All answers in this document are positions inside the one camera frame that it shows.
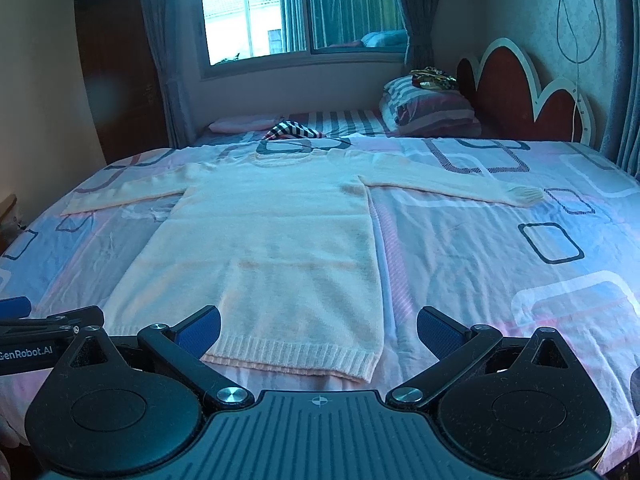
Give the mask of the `cream knit sweater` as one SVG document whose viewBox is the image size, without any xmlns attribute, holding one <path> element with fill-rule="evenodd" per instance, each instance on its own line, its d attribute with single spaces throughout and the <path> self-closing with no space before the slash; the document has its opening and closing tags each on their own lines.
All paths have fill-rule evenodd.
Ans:
<svg viewBox="0 0 640 480">
<path fill-rule="evenodd" d="M 212 304 L 215 363 L 367 382 L 384 346 L 370 188 L 529 207 L 539 188 L 454 174 L 397 153 L 314 150 L 190 162 L 73 198 L 66 214 L 176 196 L 108 297 L 105 327 L 137 333 Z"/>
</svg>

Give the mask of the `wooden bedside furniture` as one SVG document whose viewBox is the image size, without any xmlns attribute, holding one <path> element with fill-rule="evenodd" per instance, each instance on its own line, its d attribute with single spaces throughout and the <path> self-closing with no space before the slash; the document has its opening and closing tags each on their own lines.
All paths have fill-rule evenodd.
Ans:
<svg viewBox="0 0 640 480">
<path fill-rule="evenodd" d="M 0 204 L 0 252 L 5 252 L 20 236 L 23 225 L 17 207 L 17 197 L 9 194 Z"/>
</svg>

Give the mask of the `patterned pink blue bedsheet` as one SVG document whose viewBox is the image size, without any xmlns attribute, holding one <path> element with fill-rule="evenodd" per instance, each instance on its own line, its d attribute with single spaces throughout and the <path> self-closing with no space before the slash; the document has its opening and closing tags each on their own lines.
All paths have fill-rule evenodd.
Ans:
<svg viewBox="0 0 640 480">
<path fill-rule="evenodd" d="M 106 300 L 178 196 L 62 217 L 81 192 L 119 186 L 188 162 L 331 148 L 398 153 L 454 174 L 536 186 L 528 209 L 400 188 L 370 197 L 385 294 L 385 346 L 371 385 L 213 365 L 254 393 L 377 388 L 382 395 L 435 359 L 416 336 L 433 306 L 505 335 L 555 327 L 608 404 L 612 437 L 598 471 L 639 454 L 639 183 L 584 144 L 348 136 L 261 141 L 256 133 L 113 162 L 52 205 L 1 256 L 1 298 L 25 296 L 36 318 Z"/>
</svg>

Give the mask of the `striped purple mattress sheet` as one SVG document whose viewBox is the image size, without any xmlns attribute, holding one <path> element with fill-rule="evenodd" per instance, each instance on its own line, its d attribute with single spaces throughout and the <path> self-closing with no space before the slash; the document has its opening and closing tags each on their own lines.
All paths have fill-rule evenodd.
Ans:
<svg viewBox="0 0 640 480">
<path fill-rule="evenodd" d="M 281 116 L 282 120 L 294 120 L 318 130 L 324 134 L 325 138 L 396 136 L 386 127 L 379 110 L 339 110 L 338 112 L 311 112 Z M 206 126 L 196 139 L 194 146 L 257 142 L 262 140 L 267 132 L 268 130 L 220 134 L 211 133 Z"/>
</svg>

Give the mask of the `striped folded pillow stack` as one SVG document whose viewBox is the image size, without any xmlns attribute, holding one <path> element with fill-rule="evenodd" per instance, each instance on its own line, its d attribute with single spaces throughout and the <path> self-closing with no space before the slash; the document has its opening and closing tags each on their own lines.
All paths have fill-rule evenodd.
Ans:
<svg viewBox="0 0 640 480">
<path fill-rule="evenodd" d="M 396 136 L 479 138 L 482 133 L 471 103 L 459 91 L 416 88 L 410 76 L 388 82 L 378 107 Z"/>
</svg>

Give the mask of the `striped red black garment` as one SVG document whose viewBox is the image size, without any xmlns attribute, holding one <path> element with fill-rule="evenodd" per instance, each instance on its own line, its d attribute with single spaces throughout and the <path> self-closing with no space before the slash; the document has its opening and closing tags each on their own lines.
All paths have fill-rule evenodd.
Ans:
<svg viewBox="0 0 640 480">
<path fill-rule="evenodd" d="M 308 126 L 294 122 L 294 120 L 282 120 L 264 135 L 265 141 L 286 139 L 322 139 L 324 134 Z"/>
</svg>

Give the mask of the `red white heart headboard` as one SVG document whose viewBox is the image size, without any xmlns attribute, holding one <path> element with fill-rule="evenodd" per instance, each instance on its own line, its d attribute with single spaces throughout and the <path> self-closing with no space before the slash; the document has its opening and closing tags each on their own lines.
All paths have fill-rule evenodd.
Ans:
<svg viewBox="0 0 640 480">
<path fill-rule="evenodd" d="M 509 38 L 480 58 L 462 56 L 456 78 L 486 139 L 592 144 L 593 112 L 578 84 L 565 77 L 541 84 L 532 59 Z"/>
</svg>

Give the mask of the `dark wooden wardrobe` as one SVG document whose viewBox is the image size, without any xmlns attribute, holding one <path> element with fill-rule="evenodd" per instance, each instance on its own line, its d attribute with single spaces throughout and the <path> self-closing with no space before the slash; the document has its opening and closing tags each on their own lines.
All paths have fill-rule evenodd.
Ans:
<svg viewBox="0 0 640 480">
<path fill-rule="evenodd" d="M 87 98 L 107 162 L 169 145 L 141 0 L 74 0 Z"/>
</svg>

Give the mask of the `gold shiny bag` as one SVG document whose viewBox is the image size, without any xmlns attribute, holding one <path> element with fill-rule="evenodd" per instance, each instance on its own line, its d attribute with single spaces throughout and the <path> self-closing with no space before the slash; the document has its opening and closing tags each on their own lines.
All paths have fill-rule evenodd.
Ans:
<svg viewBox="0 0 640 480">
<path fill-rule="evenodd" d="M 427 66 L 423 70 L 412 70 L 410 76 L 411 83 L 423 90 L 448 91 L 459 88 L 456 78 L 433 66 Z"/>
</svg>

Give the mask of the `left grey curtain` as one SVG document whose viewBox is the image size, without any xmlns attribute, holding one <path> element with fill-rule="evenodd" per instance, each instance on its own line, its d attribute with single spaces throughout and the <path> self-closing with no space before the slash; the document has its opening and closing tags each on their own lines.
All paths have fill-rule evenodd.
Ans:
<svg viewBox="0 0 640 480">
<path fill-rule="evenodd" d="M 171 148 L 186 148 L 196 138 L 181 70 L 180 0 L 141 0 L 142 15 L 163 99 Z"/>
</svg>

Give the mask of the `window with frame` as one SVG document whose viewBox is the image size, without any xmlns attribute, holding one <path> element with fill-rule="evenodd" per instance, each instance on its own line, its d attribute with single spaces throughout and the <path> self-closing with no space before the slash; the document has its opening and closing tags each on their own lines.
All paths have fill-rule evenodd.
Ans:
<svg viewBox="0 0 640 480">
<path fill-rule="evenodd" d="M 194 11 L 206 78 L 316 56 L 397 56 L 408 44 L 396 0 L 194 0 Z"/>
</svg>

